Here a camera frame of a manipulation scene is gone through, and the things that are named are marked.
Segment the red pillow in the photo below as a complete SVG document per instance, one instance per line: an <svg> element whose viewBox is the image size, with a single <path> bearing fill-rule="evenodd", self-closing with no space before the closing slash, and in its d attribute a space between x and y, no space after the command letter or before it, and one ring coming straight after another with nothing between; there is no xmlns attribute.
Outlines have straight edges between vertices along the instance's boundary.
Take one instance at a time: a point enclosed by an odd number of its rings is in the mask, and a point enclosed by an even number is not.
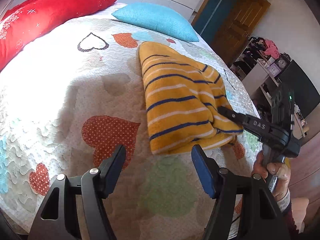
<svg viewBox="0 0 320 240"><path fill-rule="evenodd" d="M64 22L103 10L116 0L28 0L0 22L0 71L22 48Z"/></svg>
<svg viewBox="0 0 320 240"><path fill-rule="evenodd" d="M7 10L7 12L4 14L4 16L2 17L2 19L3 19L3 20L6 19L10 14L12 14L13 12L15 12L16 10L20 9L21 7L26 6L28 3L32 3L32 2L35 2L35 1L37 1L37 0L26 0L26 1L24 1L23 3L16 5L16 6L13 7L12 9Z"/></svg>

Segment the quilted bedspread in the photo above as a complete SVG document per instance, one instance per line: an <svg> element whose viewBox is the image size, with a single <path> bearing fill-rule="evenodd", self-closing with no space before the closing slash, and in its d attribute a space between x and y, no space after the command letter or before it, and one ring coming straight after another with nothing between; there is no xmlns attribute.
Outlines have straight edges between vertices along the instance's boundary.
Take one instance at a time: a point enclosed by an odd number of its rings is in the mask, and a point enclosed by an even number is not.
<svg viewBox="0 0 320 240"><path fill-rule="evenodd" d="M0 208L26 231L58 174L82 175L124 144L125 168L104 200L117 239L201 237L214 200L204 193L190 153L150 150L137 55L143 41L215 68L233 109L254 115L242 83L214 52L115 20L69 20L26 45L0 73ZM233 147L205 152L220 166L250 176L260 150L257 138L244 132ZM87 239L81 215L80 226Z"/></svg>

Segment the green heart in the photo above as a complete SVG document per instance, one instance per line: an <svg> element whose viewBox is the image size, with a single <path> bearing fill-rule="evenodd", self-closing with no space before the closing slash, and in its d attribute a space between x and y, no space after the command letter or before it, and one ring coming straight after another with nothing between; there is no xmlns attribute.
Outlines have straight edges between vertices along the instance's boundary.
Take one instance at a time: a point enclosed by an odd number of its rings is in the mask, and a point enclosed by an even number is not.
<svg viewBox="0 0 320 240"><path fill-rule="evenodd" d="M187 181L188 167L177 157L163 157L154 164L146 179L141 204L154 214L181 217L196 201L196 187Z"/></svg>

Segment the red polka dot heart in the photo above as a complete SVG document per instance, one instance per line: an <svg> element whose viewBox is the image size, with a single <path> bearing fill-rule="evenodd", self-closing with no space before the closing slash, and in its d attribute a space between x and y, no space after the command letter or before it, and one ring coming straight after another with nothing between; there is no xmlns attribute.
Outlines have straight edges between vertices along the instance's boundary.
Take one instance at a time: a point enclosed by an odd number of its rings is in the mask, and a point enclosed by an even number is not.
<svg viewBox="0 0 320 240"><path fill-rule="evenodd" d="M36 172L29 175L30 186L36 193L45 196L50 188L50 179L47 167L43 163L39 163Z"/></svg>
<svg viewBox="0 0 320 240"><path fill-rule="evenodd" d="M100 163L111 157L116 146L122 144L126 149L126 168L135 150L136 136L140 123L130 122L121 118L107 115L90 117L82 127L82 138L91 147L95 148L93 164Z"/></svg>

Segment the white stripe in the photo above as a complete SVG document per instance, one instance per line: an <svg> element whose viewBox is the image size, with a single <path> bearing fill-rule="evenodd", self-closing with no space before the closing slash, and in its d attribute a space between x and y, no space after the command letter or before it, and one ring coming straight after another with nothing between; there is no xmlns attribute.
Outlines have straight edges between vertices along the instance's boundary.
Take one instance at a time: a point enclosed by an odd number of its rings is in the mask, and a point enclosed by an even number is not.
<svg viewBox="0 0 320 240"><path fill-rule="evenodd" d="M175 88L181 88L181 87L187 87L187 86L184 85L184 84L178 84L178 85L175 85L175 86L161 87L161 88L159 88L159 89L156 89L156 90L151 91L151 92L146 96L146 99L147 99L149 96L151 96L151 95L153 95L153 94L155 94L155 93L158 93L158 92L160 92L160 91L169 90L169 89L175 89Z"/></svg>
<svg viewBox="0 0 320 240"><path fill-rule="evenodd" d="M223 122L232 122L232 121L229 120L229 119L222 119L220 116L217 116L217 115L214 115L213 118L214 118L214 119L217 119L217 120L220 120L220 121L223 121Z"/></svg>
<svg viewBox="0 0 320 240"><path fill-rule="evenodd" d="M224 88L224 85L222 85L221 87L211 88L211 90L214 90L214 89L223 89L223 88Z"/></svg>
<svg viewBox="0 0 320 240"><path fill-rule="evenodd" d="M212 134L213 132L214 132L214 129L210 130L209 132L203 133L203 134L191 135L191 136L189 136L189 137L187 137L187 138L184 138L184 139L182 139L182 140L180 140L180 141L174 142L174 143L172 143L172 144L170 144L170 145L167 145L167 146L165 146L165 147L163 147L163 148L161 148L161 149L158 149L158 150L156 150L156 151L153 151L152 153L153 153L153 154L158 154L158 153L160 153L160 152L169 150L170 148L172 148L172 147L174 147L174 146L176 146L176 145L178 145L178 144L180 144L180 143L183 143L183 142L185 142L185 141L188 141L188 140L190 140L191 138L194 139L194 138L199 138L199 137L205 137L205 136L208 136L208 135Z"/></svg>
<svg viewBox="0 0 320 240"><path fill-rule="evenodd" d="M151 95L153 95L153 94L155 94L155 93L157 93L157 92L164 91L164 90L181 88L181 87L186 87L186 88L188 88L188 87L187 87L186 85L184 85L184 84L178 84L178 85L175 85L175 86L168 86L168 87L161 87L161 88L159 88L159 89L156 89L156 90L151 91L151 92L146 96L146 99L147 99L149 96L151 96ZM191 93L194 93L194 94L196 94L196 95L203 94L203 95L207 95L207 96L211 97L212 99L215 99L214 96L211 95L211 94L208 93L208 92L205 92L205 91L197 92L197 91L195 91L195 90L193 90L193 89L190 89L190 88L188 88L188 89L190 90Z"/></svg>
<svg viewBox="0 0 320 240"><path fill-rule="evenodd" d="M164 67L164 68L159 68L153 72L151 72L148 76L145 77L145 79L147 79L150 75L160 71L160 70L165 70L165 69L171 69L171 70L178 70L178 71L183 71L185 73L199 73L198 70L192 70L192 71L185 71L184 69L180 69L180 68L173 68L173 67Z"/></svg>
<svg viewBox="0 0 320 240"><path fill-rule="evenodd" d="M209 76L206 76L206 78L210 78L214 73L214 70L212 70L211 74Z"/></svg>
<svg viewBox="0 0 320 240"><path fill-rule="evenodd" d="M152 125L154 122L157 122L159 120L162 120L164 118L167 118L169 116L173 116L173 115L176 115L176 114L193 114L193 113L198 113L198 112L202 112L202 111L205 111L205 110L208 110L208 108L202 107L202 108L198 108L198 109L194 109L194 110L190 110L190 111L175 111L175 112L163 114L163 115L158 116L155 119L151 120L150 122L148 122L148 126Z"/></svg>
<svg viewBox="0 0 320 240"><path fill-rule="evenodd" d="M204 148L202 148L202 149L203 149L203 150L207 150L207 149L210 149L210 148L214 148L214 147L220 146L220 145L222 145L222 144L230 141L230 140L233 139L233 138L234 138L234 136L229 136L228 138L226 138L226 139L224 139L224 140L222 140L222 141L219 141L219 142L217 142L217 143L215 143L215 144L209 145L209 146L204 147Z"/></svg>
<svg viewBox="0 0 320 240"><path fill-rule="evenodd" d="M144 67L142 67L142 72L144 71L144 69L145 69L145 67L146 67L147 64L149 64L150 62L156 61L156 60L163 60L164 62L168 62L168 61L177 61L177 62L179 62L179 61L180 61L180 60L177 60L177 59L166 59L166 58L161 58L161 59L156 58L156 59L152 59L152 60L149 60L149 61L143 63L143 64L144 64Z"/></svg>

